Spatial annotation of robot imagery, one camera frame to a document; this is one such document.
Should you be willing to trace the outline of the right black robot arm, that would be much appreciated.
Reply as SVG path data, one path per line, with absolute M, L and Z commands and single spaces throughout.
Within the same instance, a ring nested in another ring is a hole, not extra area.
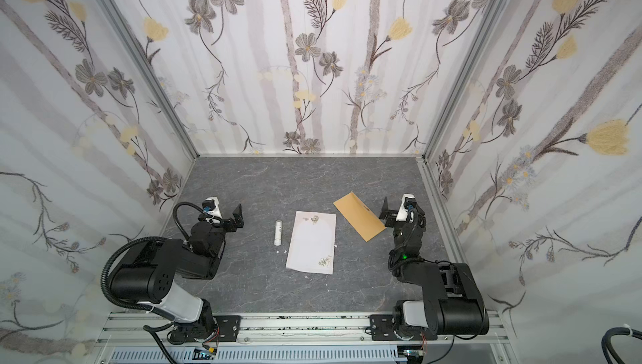
M 486 335 L 490 319 L 470 267 L 421 256 L 426 213 L 415 197 L 404 195 L 398 209 L 389 208 L 385 199 L 379 219 L 393 230 L 389 272 L 403 284 L 420 287 L 421 299 L 399 300 L 390 318 L 373 315 L 373 338 L 434 341 L 447 335 L 466 340 Z

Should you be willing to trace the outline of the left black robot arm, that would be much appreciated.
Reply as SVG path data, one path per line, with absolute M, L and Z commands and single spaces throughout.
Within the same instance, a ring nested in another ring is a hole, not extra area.
M 175 278 L 213 280 L 224 257 L 227 235 L 244 226 L 242 206 L 224 218 L 216 197 L 201 204 L 187 203 L 198 213 L 190 230 L 182 226 L 177 203 L 172 219 L 181 233 L 178 239 L 143 237 L 120 247 L 108 258 L 100 275 L 100 288 L 112 304 L 140 310 L 168 321 L 162 327 L 146 327 L 157 337 L 167 333 L 172 345 L 200 342 L 235 342 L 240 328 L 238 315 L 214 315 L 209 301 L 192 295 Z

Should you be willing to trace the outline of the white floral letter paper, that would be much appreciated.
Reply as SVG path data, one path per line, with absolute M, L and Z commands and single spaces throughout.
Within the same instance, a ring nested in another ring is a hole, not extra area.
M 336 215 L 297 211 L 286 268 L 298 272 L 332 275 Z

